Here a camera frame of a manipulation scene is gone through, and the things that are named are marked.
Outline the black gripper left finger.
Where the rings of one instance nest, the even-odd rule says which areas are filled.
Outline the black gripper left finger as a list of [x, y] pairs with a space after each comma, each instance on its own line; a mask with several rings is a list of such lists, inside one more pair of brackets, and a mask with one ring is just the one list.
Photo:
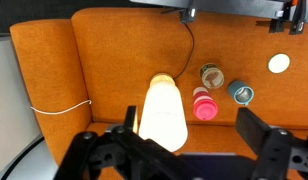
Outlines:
[[125, 115], [124, 126], [136, 133], [138, 131], [137, 107], [129, 106]]

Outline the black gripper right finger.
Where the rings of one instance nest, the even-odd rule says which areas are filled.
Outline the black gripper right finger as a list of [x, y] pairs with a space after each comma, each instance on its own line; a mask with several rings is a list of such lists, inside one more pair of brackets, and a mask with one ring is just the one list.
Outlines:
[[260, 153], [264, 138], [271, 131], [269, 125], [246, 107], [240, 107], [238, 109], [235, 128], [255, 154]]

